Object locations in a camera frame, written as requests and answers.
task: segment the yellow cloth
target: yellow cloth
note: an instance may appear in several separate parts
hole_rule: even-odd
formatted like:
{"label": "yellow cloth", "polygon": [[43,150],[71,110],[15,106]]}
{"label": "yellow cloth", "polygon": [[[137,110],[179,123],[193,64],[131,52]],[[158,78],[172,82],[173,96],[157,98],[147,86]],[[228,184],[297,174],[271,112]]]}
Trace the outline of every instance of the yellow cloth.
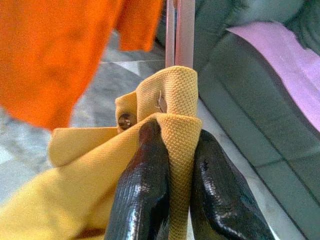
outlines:
{"label": "yellow cloth", "polygon": [[[159,112],[160,93],[167,113]],[[160,125],[169,154],[169,239],[184,240],[202,126],[197,99],[196,72],[174,66],[116,100],[116,119],[123,113],[137,117],[129,129],[56,129],[48,150],[56,167],[23,186],[2,208],[0,240],[103,239],[118,179],[137,150],[140,127],[151,119]]]}

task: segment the marble floor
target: marble floor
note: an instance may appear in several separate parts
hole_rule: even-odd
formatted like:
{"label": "marble floor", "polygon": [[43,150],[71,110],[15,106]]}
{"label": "marble floor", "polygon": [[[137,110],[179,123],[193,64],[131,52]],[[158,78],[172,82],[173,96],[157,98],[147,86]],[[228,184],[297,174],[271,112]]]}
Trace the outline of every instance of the marble floor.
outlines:
{"label": "marble floor", "polygon": [[[146,77],[164,68],[164,49],[155,44],[151,52],[120,52],[115,33],[105,49],[94,80],[74,108],[72,127],[115,126],[115,98],[133,91]],[[242,172],[257,199],[276,240],[304,237],[278,205],[248,161],[198,101],[198,117],[236,167]],[[35,175],[51,168],[47,159],[50,132],[12,119],[0,108],[0,203]],[[188,240],[193,240],[189,221]]]}

